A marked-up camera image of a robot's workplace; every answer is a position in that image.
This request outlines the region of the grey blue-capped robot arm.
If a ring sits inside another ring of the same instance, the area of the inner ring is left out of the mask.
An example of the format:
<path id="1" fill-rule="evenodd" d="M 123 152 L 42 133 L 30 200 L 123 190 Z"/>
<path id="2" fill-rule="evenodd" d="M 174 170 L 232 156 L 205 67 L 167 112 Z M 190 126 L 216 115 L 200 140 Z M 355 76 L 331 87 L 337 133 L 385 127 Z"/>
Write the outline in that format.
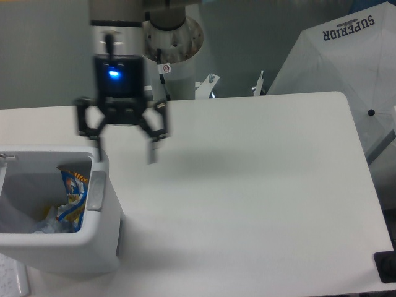
<path id="1" fill-rule="evenodd" d="M 96 97 L 74 104 L 78 132 L 101 149 L 107 125 L 139 126 L 149 161 L 170 134 L 168 104 L 196 97 L 194 59 L 204 34 L 189 1 L 90 1 Z"/>

